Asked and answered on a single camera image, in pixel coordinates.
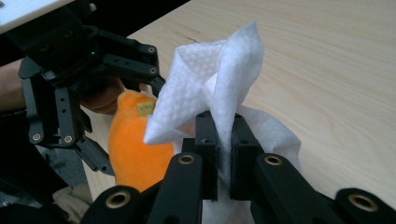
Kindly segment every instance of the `orange sponge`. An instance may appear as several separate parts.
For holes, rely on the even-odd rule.
[[[108,154],[117,185],[140,192],[161,181],[174,155],[173,145],[149,146],[143,142],[148,114],[156,100],[136,91],[118,98],[118,110],[109,133]]]

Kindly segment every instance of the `crumpled tissue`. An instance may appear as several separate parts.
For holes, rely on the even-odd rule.
[[[260,74],[263,54],[256,22],[227,39],[176,48],[166,83],[148,117],[144,142],[172,142],[177,154],[183,138],[194,137],[196,115],[211,112],[221,143],[219,188],[216,202],[204,201],[202,223],[252,222],[249,202],[233,201],[228,193],[235,113],[245,118],[265,152],[284,156],[297,169],[300,167],[299,138],[273,116],[242,105]]]

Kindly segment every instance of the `wooden table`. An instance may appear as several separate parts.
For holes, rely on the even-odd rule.
[[[396,1],[191,0],[129,37],[158,48],[167,77],[176,47],[225,39],[251,21],[265,52],[244,105],[301,139],[315,190],[364,189],[396,208]],[[106,148],[112,118],[90,116],[89,137]],[[114,186],[86,170],[94,199]]]

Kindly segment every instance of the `orange object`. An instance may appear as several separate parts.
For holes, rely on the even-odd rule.
[[[108,154],[117,185],[140,192],[161,181],[174,155],[173,145],[146,145],[143,142],[148,114],[156,100],[136,91],[118,98],[118,110],[109,133]]]

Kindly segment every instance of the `robotic hand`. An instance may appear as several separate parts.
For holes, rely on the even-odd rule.
[[[2,27],[10,29],[6,35],[26,55],[20,77],[30,141],[74,149],[92,170],[114,175],[107,153],[85,135],[92,126],[79,100],[102,90],[107,76],[119,77],[134,91],[140,91],[139,83],[148,84],[158,96],[164,79],[157,49],[83,25],[80,19],[92,12],[92,5],[88,0],[68,2],[17,27],[10,28],[15,22]]]

